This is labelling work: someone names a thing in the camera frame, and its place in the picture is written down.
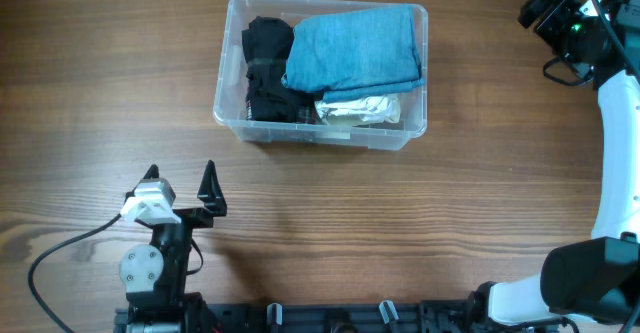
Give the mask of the blue denim cloth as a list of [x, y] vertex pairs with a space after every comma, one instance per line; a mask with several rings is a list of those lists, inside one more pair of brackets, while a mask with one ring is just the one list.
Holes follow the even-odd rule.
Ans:
[[318, 15], [294, 27], [282, 84], [326, 102], [408, 93], [425, 84], [409, 5]]

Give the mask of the black cloth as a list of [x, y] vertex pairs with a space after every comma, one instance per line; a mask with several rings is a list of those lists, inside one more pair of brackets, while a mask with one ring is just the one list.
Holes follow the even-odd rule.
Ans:
[[281, 81], [293, 41], [293, 28], [279, 18], [258, 16], [242, 31], [248, 80], [245, 101], [260, 97], [315, 109], [311, 95], [286, 88]]

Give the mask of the plaid flannel cloth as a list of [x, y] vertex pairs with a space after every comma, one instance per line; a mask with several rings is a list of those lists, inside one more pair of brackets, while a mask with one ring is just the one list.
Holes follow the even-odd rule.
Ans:
[[316, 112], [310, 106], [296, 106], [286, 101], [274, 101], [264, 98], [250, 98], [246, 101], [247, 120], [314, 124]]

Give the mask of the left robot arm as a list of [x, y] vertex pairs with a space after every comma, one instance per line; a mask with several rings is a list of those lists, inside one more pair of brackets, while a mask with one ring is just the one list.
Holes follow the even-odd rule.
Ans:
[[173, 207], [176, 194], [151, 166], [126, 194], [120, 215], [152, 231], [147, 244], [129, 249], [119, 264], [128, 308], [114, 318], [116, 332], [221, 332], [222, 323], [199, 292], [185, 291], [191, 251], [201, 250], [193, 239], [196, 229], [211, 228], [227, 214], [227, 204], [213, 161], [204, 169], [195, 208]]

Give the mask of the white cloth with green label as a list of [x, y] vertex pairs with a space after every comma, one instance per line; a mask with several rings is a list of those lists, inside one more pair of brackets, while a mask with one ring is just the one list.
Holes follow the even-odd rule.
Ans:
[[368, 96], [350, 101], [316, 101], [318, 118], [326, 125], [362, 126], [379, 123], [398, 123], [401, 104], [397, 94]]

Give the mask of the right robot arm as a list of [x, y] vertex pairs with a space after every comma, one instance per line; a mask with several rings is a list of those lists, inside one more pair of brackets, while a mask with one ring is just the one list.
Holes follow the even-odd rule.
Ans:
[[550, 330], [577, 322], [639, 324], [639, 0], [528, 0], [519, 23], [553, 50], [575, 85], [597, 92], [603, 123], [601, 198], [587, 241], [546, 257], [539, 274], [487, 282], [469, 295], [466, 331]]

